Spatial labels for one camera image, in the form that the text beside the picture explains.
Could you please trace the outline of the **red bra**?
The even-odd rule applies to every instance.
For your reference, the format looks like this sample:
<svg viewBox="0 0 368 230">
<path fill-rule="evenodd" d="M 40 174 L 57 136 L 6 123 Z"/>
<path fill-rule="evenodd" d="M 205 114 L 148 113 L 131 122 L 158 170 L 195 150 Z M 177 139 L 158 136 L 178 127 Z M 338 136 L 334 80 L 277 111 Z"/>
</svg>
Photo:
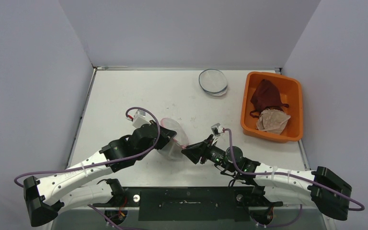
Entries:
<svg viewBox="0 0 368 230">
<path fill-rule="evenodd" d="M 249 115 L 258 118 L 254 113 L 261 113 L 266 109 L 277 109 L 283 111 L 282 107 L 289 108 L 289 104 L 282 103 L 278 88 L 269 80 L 263 79 L 252 95 L 251 103 L 254 106 Z"/>
</svg>

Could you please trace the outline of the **beige lace bra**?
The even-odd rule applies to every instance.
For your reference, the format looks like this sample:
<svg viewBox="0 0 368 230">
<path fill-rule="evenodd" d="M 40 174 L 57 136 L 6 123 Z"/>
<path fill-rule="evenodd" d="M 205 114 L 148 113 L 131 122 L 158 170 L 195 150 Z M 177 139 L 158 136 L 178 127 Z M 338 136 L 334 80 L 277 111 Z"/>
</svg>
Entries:
<svg viewBox="0 0 368 230">
<path fill-rule="evenodd" d="M 290 115 L 277 109 L 263 110 L 256 122 L 257 130 L 280 135 L 286 128 Z"/>
</svg>

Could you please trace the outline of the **pink-trimmed mesh laundry bag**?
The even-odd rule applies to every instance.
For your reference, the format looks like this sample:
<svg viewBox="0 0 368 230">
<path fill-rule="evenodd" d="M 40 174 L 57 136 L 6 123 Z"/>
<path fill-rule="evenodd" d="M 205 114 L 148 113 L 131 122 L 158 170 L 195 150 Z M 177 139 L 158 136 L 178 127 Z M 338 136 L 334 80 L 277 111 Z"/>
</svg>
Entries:
<svg viewBox="0 0 368 230">
<path fill-rule="evenodd" d="M 184 155 L 181 150 L 189 145 L 189 139 L 182 126 L 172 118 L 163 118 L 161 127 L 175 131 L 176 135 L 172 137 L 169 143 L 157 152 L 169 161 L 181 161 Z"/>
</svg>

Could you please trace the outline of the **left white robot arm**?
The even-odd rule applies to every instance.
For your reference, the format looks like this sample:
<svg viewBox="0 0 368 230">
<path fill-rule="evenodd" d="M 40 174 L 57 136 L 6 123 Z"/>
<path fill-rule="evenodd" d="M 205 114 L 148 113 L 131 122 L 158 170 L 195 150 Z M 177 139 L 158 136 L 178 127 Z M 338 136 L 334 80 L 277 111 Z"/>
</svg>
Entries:
<svg viewBox="0 0 368 230">
<path fill-rule="evenodd" d="M 92 156 L 71 167 L 69 172 L 52 172 L 48 177 L 30 176 L 23 181 L 23 196 L 32 227 L 53 221 L 60 213 L 92 204 L 118 206 L 126 194 L 117 179 L 105 179 L 95 185 L 89 182 L 110 175 L 140 161 L 153 149 L 164 148 L 176 131 L 144 124 L 111 141 Z"/>
</svg>

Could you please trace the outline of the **blue-trimmed mesh laundry bag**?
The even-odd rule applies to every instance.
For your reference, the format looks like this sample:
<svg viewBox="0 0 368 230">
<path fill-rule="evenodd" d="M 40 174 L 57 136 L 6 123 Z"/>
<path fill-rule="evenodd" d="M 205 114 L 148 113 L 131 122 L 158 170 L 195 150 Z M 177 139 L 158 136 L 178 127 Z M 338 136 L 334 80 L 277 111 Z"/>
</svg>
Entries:
<svg viewBox="0 0 368 230">
<path fill-rule="evenodd" d="M 217 69 L 206 69 L 198 76 L 201 89 L 211 96 L 223 96 L 228 89 L 228 81 L 224 73 Z"/>
</svg>

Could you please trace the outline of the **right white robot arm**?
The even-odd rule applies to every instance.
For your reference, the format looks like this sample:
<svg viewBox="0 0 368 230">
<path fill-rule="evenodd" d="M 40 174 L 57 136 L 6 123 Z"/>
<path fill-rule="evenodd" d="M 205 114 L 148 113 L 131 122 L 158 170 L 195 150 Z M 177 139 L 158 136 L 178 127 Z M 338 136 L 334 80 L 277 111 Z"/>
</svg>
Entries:
<svg viewBox="0 0 368 230">
<path fill-rule="evenodd" d="M 326 167 L 313 171 L 295 171 L 252 161 L 239 147 L 218 148 L 213 135 L 182 151 L 192 163 L 211 161 L 224 175 L 252 185 L 252 200 L 262 206 L 267 202 L 316 207 L 322 214 L 345 221 L 348 218 L 352 187 Z"/>
</svg>

